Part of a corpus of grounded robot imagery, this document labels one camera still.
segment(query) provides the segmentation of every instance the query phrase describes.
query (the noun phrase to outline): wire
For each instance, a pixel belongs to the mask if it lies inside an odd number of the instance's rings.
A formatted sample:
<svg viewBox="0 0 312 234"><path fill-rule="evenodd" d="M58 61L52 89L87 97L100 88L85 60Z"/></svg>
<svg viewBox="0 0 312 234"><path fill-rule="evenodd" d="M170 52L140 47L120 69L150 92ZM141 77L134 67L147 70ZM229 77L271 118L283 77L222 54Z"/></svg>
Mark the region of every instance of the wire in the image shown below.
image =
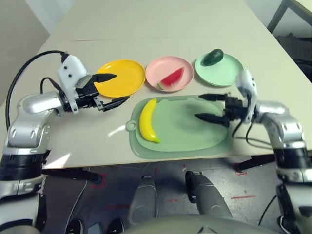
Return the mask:
<svg viewBox="0 0 312 234"><path fill-rule="evenodd" d="M6 103L5 103L5 123L6 123L6 129L8 130L10 127L10 102L11 102L11 96L12 96L12 92L14 89L14 86L16 85L16 83L18 82L20 76L22 75L22 73L24 72L24 70L26 69L26 67L32 63L33 61L35 61L36 59L38 59L41 56L47 55L47 54L61 54L62 56L65 55L66 53L64 51L60 51L60 50L49 50L49 51L45 51L42 52L40 54L37 54L35 56L33 56L31 59L29 59L19 70L19 72L16 74L16 76L14 77L8 94L6 96Z"/></svg>
<svg viewBox="0 0 312 234"><path fill-rule="evenodd" d="M235 139L240 139L240 140L245 140L245 137L241 137L241 136L237 136L235 137ZM261 144L265 144L265 145L269 145L271 146L270 143L266 142L266 141L263 141L263 140L259 140L259 139L255 139L255 138L248 138L248 141L256 141L256 142L259 142Z"/></svg>
<svg viewBox="0 0 312 234"><path fill-rule="evenodd" d="M69 221L70 221L70 219L71 219L71 217L72 217L73 211L74 211L74 209L75 209L75 207L76 207L76 205L77 205L77 203L78 203L78 201L79 201L81 195L83 194L84 190L86 189L87 184L88 184L88 181L86 180L86 182L84 183L84 186L82 187L82 190L80 191L79 195L77 196L77 198L76 198L76 200L75 200L75 202L74 202L74 205L73 205L73 207L72 207L72 209L71 209L71 211L70 211L70 213L69 213L69 216L68 216L68 219L67 219L67 222L66 222L64 234L66 233L66 229L67 229L67 226L68 226L68 224L69 224Z"/></svg>
<svg viewBox="0 0 312 234"><path fill-rule="evenodd" d="M59 84L57 84L53 79L49 78L49 77L45 77L41 80L40 82L40 93L43 94L43 83L45 80L49 80L52 85L54 86L54 88L56 88L58 91L63 92L62 88L59 86Z"/></svg>
<svg viewBox="0 0 312 234"><path fill-rule="evenodd" d="M248 128L248 130L247 130L247 132L246 132L246 135L245 135L245 140L246 140L247 144L249 144L249 145L251 145L251 146L254 146L254 147L257 147L257 148L260 148L260 149L272 150L271 147L265 147L265 146L255 145L255 144L252 144L252 143L249 142L250 139L248 138L248 135L249 135L250 130L251 130L252 127L253 127L253 124L254 124L254 122L253 122L253 119L252 119L252 122L251 122L251 124L250 124L250 126L249 126L249 128ZM263 143L263 144L266 144L266 145L271 145L270 143L267 143L267 142L265 142L265 141L261 141L261 140L258 140L258 139L255 139L255 140L256 140L257 142L260 142L260 143Z"/></svg>
<svg viewBox="0 0 312 234"><path fill-rule="evenodd" d="M265 213L267 212L269 206L272 204L272 202L273 202L276 198L277 198L277 195L275 195L275 196L271 199L271 201L269 202L269 204L268 204L267 207L265 208L265 210L264 210L264 212L262 213L262 216L261 216L261 218L260 218L260 220L259 220L258 226L261 225Z"/></svg>

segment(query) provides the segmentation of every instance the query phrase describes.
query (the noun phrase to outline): cutting board handle hole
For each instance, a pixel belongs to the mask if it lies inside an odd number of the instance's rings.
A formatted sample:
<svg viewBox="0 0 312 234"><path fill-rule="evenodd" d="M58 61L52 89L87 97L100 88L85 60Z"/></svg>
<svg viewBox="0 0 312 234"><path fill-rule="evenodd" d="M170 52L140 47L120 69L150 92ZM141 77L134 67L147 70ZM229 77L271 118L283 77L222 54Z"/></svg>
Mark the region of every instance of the cutting board handle hole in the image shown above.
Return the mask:
<svg viewBox="0 0 312 234"><path fill-rule="evenodd" d="M126 129L127 131L133 131L136 129L137 126L137 122L134 120L131 120L129 122L126 123Z"/></svg>

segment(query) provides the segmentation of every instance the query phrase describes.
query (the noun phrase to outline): avocado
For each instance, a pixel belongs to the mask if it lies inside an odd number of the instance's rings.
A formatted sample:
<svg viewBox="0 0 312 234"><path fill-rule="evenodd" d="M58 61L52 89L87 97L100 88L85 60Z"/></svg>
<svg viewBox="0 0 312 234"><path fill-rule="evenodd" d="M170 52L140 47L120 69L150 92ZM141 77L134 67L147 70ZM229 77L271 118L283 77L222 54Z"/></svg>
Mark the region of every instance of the avocado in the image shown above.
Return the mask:
<svg viewBox="0 0 312 234"><path fill-rule="evenodd" d="M211 66L220 62L223 59L223 51L220 49L212 50L208 53L201 62L202 66Z"/></svg>

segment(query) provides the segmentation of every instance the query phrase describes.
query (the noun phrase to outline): table leg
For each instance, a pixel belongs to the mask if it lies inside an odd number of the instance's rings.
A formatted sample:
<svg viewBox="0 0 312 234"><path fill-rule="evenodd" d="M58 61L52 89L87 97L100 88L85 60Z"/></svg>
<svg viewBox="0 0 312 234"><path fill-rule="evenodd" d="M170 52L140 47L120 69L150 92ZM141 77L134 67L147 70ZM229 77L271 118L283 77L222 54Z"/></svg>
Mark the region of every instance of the table leg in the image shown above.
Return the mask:
<svg viewBox="0 0 312 234"><path fill-rule="evenodd" d="M289 0L287 6L312 26L312 12L295 0Z"/></svg>
<svg viewBox="0 0 312 234"><path fill-rule="evenodd" d="M235 170L237 172L242 172L243 170L252 168L252 167L257 167L261 166L270 162L275 161L275 156L274 155L260 155L260 156L252 156L251 159L238 163L235 165Z"/></svg>
<svg viewBox="0 0 312 234"><path fill-rule="evenodd" d="M284 15L284 13L286 12L286 10L288 8L288 2L289 2L289 0L282 0L280 6L278 7L277 11L275 12L272 20L270 21L270 23L267 27L267 29L269 30L270 33L272 33L274 31L277 24L279 23L279 21L281 20L281 18Z"/></svg>
<svg viewBox="0 0 312 234"><path fill-rule="evenodd" d="M101 175L84 171L82 168L43 169L42 173L49 176L88 180L94 184L100 184L102 182Z"/></svg>

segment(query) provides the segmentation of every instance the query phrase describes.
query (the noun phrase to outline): plate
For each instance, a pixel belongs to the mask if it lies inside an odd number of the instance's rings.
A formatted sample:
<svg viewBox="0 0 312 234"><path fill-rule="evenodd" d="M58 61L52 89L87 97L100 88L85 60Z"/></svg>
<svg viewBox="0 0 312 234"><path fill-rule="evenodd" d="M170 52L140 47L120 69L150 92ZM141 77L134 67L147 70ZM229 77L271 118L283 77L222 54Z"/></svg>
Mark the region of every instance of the plate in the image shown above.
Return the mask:
<svg viewBox="0 0 312 234"><path fill-rule="evenodd" d="M175 86L174 89L162 90L159 88L157 85L158 82L181 67L184 67L184 73L180 82ZM163 92L175 92L184 89L192 81L194 77L194 69L192 65L185 59L176 56L163 56L156 58L150 62L150 64L148 64L145 70L145 76L147 82L154 88Z"/></svg>
<svg viewBox="0 0 312 234"><path fill-rule="evenodd" d="M236 76L244 70L243 65L233 56L224 54L220 62L205 67L201 63L206 55L201 55L195 63L196 72L202 80L215 86L235 84Z"/></svg>
<svg viewBox="0 0 312 234"><path fill-rule="evenodd" d="M109 62L102 66L97 73L111 73L117 76L107 82L94 83L98 92L109 98L129 96L139 90L145 82L142 65L128 59Z"/></svg>

